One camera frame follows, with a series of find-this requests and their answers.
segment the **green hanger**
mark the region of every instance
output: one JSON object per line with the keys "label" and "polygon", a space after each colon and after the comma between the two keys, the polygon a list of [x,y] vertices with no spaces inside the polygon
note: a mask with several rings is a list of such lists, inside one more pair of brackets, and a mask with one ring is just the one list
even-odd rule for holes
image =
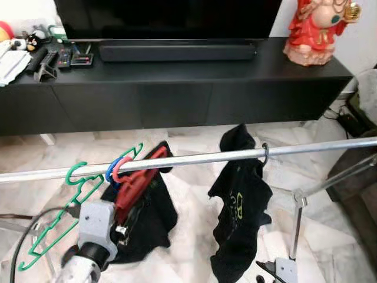
{"label": "green hanger", "polygon": [[[141,149],[143,148],[143,143],[140,143],[139,144],[139,150],[136,150],[135,147],[132,147],[130,148],[129,150],[127,150],[126,152],[124,152],[121,156],[125,156],[126,154],[129,154],[130,152],[133,152],[134,153],[134,156],[132,157],[133,159],[135,159],[135,157],[139,154],[139,152],[141,152]],[[76,165],[73,165],[72,168],[70,168],[70,170],[68,171],[66,177],[65,177],[65,182],[70,185],[70,186],[75,186],[75,185],[78,185],[77,187],[77,192],[75,193],[75,195],[70,199],[70,201],[65,205],[65,207],[68,207],[70,204],[75,204],[75,205],[80,205],[82,204],[83,202],[85,202],[98,188],[99,186],[102,185],[102,183],[104,182],[104,177],[99,174],[99,175],[96,175],[96,176],[90,176],[90,177],[83,177],[81,178],[80,180],[78,181],[75,181],[75,182],[72,182],[70,180],[71,178],[71,175],[72,173],[80,168],[80,167],[83,167],[85,165],[87,165],[88,163],[87,162],[79,162],[77,163]],[[87,181],[89,180],[95,180],[95,179],[99,179],[99,182],[94,186],[93,189],[90,190],[90,192],[88,192],[81,200],[78,200],[77,197],[79,197],[79,195],[81,194],[82,190],[82,186],[84,185],[84,183],[86,183]],[[35,249],[37,248],[37,246],[41,243],[41,241],[46,237],[47,233],[53,229],[57,224],[58,222],[61,220],[63,214],[65,214],[65,211],[64,210],[61,210],[59,211],[59,213],[57,214],[57,217],[55,218],[55,220],[53,221],[52,224],[50,224],[48,227],[46,227],[42,234],[40,234],[40,236],[37,238],[37,240],[35,241],[35,243],[31,246],[28,254],[29,255],[32,255],[34,256],[35,258],[27,265],[25,266],[25,262],[21,262],[20,265],[18,266],[18,271],[25,271],[27,269],[29,269],[30,267],[33,266],[34,263],[36,263],[45,253],[47,253],[54,245],[56,245],[66,234],[68,234],[78,223],[78,219],[76,219],[72,225],[67,229],[65,230],[59,237],[57,237],[57,239],[55,239],[48,247],[46,247],[42,252],[38,253],[35,251]]]}

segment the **clothes rack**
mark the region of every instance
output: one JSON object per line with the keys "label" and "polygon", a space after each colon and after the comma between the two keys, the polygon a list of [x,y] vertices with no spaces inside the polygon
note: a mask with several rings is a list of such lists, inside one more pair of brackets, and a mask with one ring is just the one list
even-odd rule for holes
{"label": "clothes rack", "polygon": [[[268,148],[264,146],[263,149],[251,149],[251,150],[239,150],[233,152],[220,152],[220,153],[206,153],[197,154],[189,156],[177,156],[177,157],[167,157],[160,159],[147,159],[132,161],[124,164],[120,171],[135,171],[141,169],[153,169],[162,167],[174,167],[188,164],[201,164],[201,163],[211,163],[211,162],[223,162],[231,160],[240,159],[250,159],[265,157],[268,159],[269,156],[278,156],[285,154],[297,154],[297,153],[309,153],[309,152],[322,152],[327,150],[340,150],[340,149],[351,149],[357,147],[371,147],[377,146],[377,137],[362,138],[362,139],[352,139],[352,140],[339,140],[339,141],[329,141],[324,143],[313,143],[313,144],[300,144],[294,146],[283,146]],[[297,245],[300,234],[300,225],[302,218],[303,208],[307,205],[307,198],[314,195],[315,193],[325,190],[328,187],[335,185],[336,183],[346,179],[349,176],[360,173],[371,166],[377,164],[377,154],[360,161],[359,163],[351,166],[350,168],[340,172],[339,174],[331,177],[330,179],[324,181],[323,183],[310,187],[308,189],[298,189],[293,191],[293,200],[295,202],[295,216],[293,221],[292,229],[292,241],[290,246],[289,258],[291,261],[296,260]],[[72,176],[86,176],[103,174],[107,171],[110,164],[97,164],[85,166],[77,169]],[[56,179],[63,178],[67,174],[69,167],[57,168],[57,169],[45,169],[45,170],[34,170],[26,172],[15,172],[15,173],[3,173],[0,174],[0,184],[1,183],[11,183],[11,182],[25,182],[33,180],[45,180],[45,179]],[[20,225],[2,225],[0,222],[0,228],[11,229],[13,231],[21,232],[24,227]]]}

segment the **white wall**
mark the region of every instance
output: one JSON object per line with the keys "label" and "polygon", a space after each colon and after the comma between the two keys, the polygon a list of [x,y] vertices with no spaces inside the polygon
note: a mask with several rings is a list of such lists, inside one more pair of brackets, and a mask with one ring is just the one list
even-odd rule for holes
{"label": "white wall", "polygon": [[[341,37],[336,38],[335,56],[354,75],[377,64],[377,1],[356,0],[362,7],[357,24],[348,25]],[[283,0],[271,37],[288,36],[288,25],[297,8],[297,0]]]}
{"label": "white wall", "polygon": [[[347,27],[336,39],[335,56],[353,73],[374,67],[377,64],[377,1],[357,0],[362,7],[361,19]],[[0,20],[11,24],[19,34],[31,31],[33,24],[53,24],[56,19],[53,0],[10,0],[6,9],[0,9]],[[288,25],[297,7],[297,0],[283,0],[271,37],[288,36]]]}

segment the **red figurine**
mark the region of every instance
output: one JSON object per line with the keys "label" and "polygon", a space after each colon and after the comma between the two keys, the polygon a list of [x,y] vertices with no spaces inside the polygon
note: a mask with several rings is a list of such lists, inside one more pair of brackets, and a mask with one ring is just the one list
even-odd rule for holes
{"label": "red figurine", "polygon": [[360,14],[360,6],[351,0],[298,0],[283,52],[300,65],[324,65],[334,53],[334,36]]}

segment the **white floor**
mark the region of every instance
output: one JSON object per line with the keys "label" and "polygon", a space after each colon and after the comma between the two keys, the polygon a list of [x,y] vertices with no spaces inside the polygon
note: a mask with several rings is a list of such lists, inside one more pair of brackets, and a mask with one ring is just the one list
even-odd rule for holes
{"label": "white floor", "polygon": [[[230,128],[232,126],[57,134],[56,145],[50,147],[43,145],[38,137],[24,137],[22,142],[16,140],[11,145],[8,141],[0,147],[0,172],[69,167],[79,161],[108,163],[139,142],[144,143],[144,153],[162,140],[168,141],[176,156],[217,152],[222,134]],[[298,123],[270,123],[247,125],[247,128],[257,140],[257,147],[263,142],[275,147],[346,139],[344,130],[335,121],[323,117],[303,127]],[[277,256],[287,257],[293,216],[291,191],[308,188],[323,180],[342,152],[270,159],[264,179],[274,192],[267,210],[273,223],[260,229],[257,260],[273,261]],[[176,167],[164,175],[178,212],[178,224],[170,233],[171,247],[157,248],[145,261],[137,264],[111,266],[102,273],[100,282],[216,282],[209,258],[218,248],[212,231],[217,225],[222,201],[218,198],[209,200],[207,192],[224,164]],[[93,198],[98,198],[105,187],[102,185]],[[74,187],[65,185],[63,179],[0,185],[0,213],[34,215],[45,207],[64,204],[74,190]],[[326,192],[309,198],[304,216],[297,253],[299,282],[377,281],[357,234]],[[48,239],[54,239],[69,222],[69,218],[64,219]],[[27,221],[18,223],[26,225]],[[0,282],[9,282],[9,260],[18,237],[16,232],[0,230]],[[51,249],[57,271],[62,253],[75,240],[76,231],[72,231]],[[29,247],[30,241],[27,241],[19,262],[28,263],[32,259],[26,255]],[[255,283],[258,274],[265,276],[266,282],[273,281],[270,275],[252,263],[239,282]],[[48,276],[45,262],[39,260],[27,271],[17,272],[16,282],[48,282]]]}

